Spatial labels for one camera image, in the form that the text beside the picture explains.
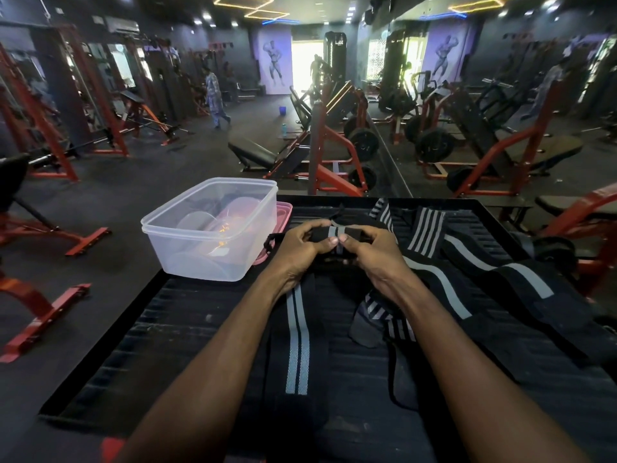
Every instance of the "hand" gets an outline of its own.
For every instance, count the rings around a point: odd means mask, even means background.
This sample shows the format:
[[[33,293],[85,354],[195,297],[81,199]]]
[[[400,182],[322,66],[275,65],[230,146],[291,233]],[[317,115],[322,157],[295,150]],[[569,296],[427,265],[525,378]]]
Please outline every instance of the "hand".
[[[338,245],[339,240],[336,237],[324,239],[319,243],[308,241],[313,228],[330,225],[332,223],[327,219],[317,219],[306,221],[287,231],[276,255],[262,273],[262,276],[270,277],[270,280],[279,283],[280,290],[276,299],[296,286],[317,254],[328,253]]]
[[[340,243],[347,251],[357,255],[357,264],[379,292],[402,307],[404,291],[424,288],[422,281],[405,263],[394,234],[372,226],[351,227],[362,229],[373,242],[359,242],[348,234],[342,234]]]

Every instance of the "blue neon light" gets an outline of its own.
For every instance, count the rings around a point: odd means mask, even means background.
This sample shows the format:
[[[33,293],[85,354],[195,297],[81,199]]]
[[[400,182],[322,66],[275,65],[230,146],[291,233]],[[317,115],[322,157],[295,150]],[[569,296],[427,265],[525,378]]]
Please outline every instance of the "blue neon light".
[[[437,19],[444,18],[461,18],[466,19],[467,15],[465,13],[442,13],[442,14],[430,14],[429,16],[420,16],[420,21],[434,21]]]
[[[270,19],[270,20],[262,22],[262,26],[266,26],[267,24],[272,24],[272,23],[300,24],[300,22],[296,21],[295,19]]]

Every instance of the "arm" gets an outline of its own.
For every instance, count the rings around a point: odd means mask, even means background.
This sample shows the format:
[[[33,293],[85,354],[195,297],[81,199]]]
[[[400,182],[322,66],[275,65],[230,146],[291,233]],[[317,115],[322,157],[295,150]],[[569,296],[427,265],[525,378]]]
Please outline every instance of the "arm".
[[[287,232],[275,257],[208,345],[144,416],[117,462],[223,461],[270,311],[318,253],[335,247],[336,238],[306,241],[312,228],[330,224],[309,221]]]
[[[389,231],[362,226],[343,246],[405,313],[472,461],[589,462],[570,437],[471,341],[407,267]]]

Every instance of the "bodybuilder poster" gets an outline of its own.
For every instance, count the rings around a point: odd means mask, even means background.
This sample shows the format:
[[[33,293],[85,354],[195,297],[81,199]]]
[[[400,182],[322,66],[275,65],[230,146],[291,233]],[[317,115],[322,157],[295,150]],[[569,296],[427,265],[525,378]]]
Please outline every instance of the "bodybuilder poster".
[[[256,47],[266,94],[289,94],[289,86],[293,86],[291,27],[279,25],[260,29]]]
[[[422,71],[431,72],[437,84],[456,81],[465,49],[468,24],[463,20],[431,22]]]

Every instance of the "air conditioner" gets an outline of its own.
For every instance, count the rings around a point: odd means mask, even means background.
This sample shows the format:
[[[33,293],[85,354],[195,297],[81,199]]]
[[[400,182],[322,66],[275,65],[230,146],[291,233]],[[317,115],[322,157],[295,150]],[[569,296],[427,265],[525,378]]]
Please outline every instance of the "air conditioner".
[[[139,34],[139,24],[128,19],[112,18],[105,16],[109,32],[120,34]]]

